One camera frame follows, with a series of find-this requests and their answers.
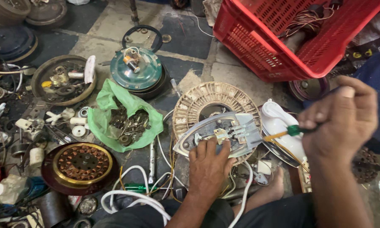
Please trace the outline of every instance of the white capacitor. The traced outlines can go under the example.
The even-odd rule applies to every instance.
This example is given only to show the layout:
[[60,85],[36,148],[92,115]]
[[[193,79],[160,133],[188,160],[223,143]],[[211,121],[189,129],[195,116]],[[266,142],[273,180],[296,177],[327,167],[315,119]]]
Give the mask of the white capacitor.
[[78,125],[76,127],[73,128],[72,130],[72,134],[76,137],[81,137],[83,136],[84,134],[86,133],[86,128],[81,126],[81,125]]
[[33,148],[30,150],[30,166],[33,168],[38,168],[41,166],[42,161],[44,161],[45,152],[42,148]]
[[87,124],[87,118],[84,117],[72,117],[71,124],[73,125],[85,125]]

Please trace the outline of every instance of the screwdriver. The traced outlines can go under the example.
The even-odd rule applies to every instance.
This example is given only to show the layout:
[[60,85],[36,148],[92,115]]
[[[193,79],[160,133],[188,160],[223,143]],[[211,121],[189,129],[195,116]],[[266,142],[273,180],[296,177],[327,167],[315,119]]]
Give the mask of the screwdriver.
[[278,134],[275,134],[275,135],[272,135],[272,136],[265,136],[263,139],[259,140],[259,142],[270,142],[272,139],[275,139],[275,138],[278,138],[278,137],[282,137],[282,136],[285,136],[285,135],[290,135],[290,136],[297,136],[299,135],[300,133],[310,133],[310,132],[314,132],[318,129],[319,125],[314,128],[314,129],[306,129],[306,128],[301,128],[299,127],[298,125],[291,125],[291,126],[288,126],[287,127],[287,131],[285,132],[280,132]]
[[133,192],[137,192],[137,193],[146,193],[145,184],[131,183],[131,184],[124,184],[124,187],[125,187],[125,190],[127,190],[127,191],[133,191]]

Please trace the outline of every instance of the plug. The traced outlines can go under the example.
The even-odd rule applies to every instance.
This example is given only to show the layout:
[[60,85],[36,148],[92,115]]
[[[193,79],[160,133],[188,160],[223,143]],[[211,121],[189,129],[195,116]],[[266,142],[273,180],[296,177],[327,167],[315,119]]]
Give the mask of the plug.
[[331,0],[329,8],[338,10],[343,5],[343,0]]

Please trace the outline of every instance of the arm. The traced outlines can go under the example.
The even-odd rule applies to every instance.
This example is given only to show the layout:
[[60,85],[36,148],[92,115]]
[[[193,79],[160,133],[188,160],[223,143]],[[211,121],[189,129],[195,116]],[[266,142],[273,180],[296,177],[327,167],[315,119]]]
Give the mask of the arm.
[[320,228],[373,227],[351,172],[351,160],[377,128],[377,94],[360,80],[342,76],[341,87],[299,115],[305,134],[316,216]]
[[198,228],[203,222],[214,200],[217,199],[221,185],[228,177],[229,170],[236,159],[228,159],[231,144],[224,141],[223,149],[216,155],[217,138],[202,140],[189,153],[190,186],[189,192],[179,210],[167,223],[167,228]]

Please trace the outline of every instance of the hand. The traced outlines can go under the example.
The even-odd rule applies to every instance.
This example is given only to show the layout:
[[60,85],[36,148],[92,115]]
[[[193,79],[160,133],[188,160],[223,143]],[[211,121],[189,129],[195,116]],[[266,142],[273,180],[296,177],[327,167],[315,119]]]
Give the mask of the hand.
[[231,143],[223,142],[221,152],[216,155],[217,138],[201,140],[197,148],[189,153],[190,186],[189,194],[194,194],[206,203],[212,203],[220,193],[221,186],[236,158],[228,159]]
[[315,132],[304,134],[309,161],[326,160],[349,167],[360,147],[377,128],[377,93],[358,79],[340,76],[341,86],[299,114],[299,126]]

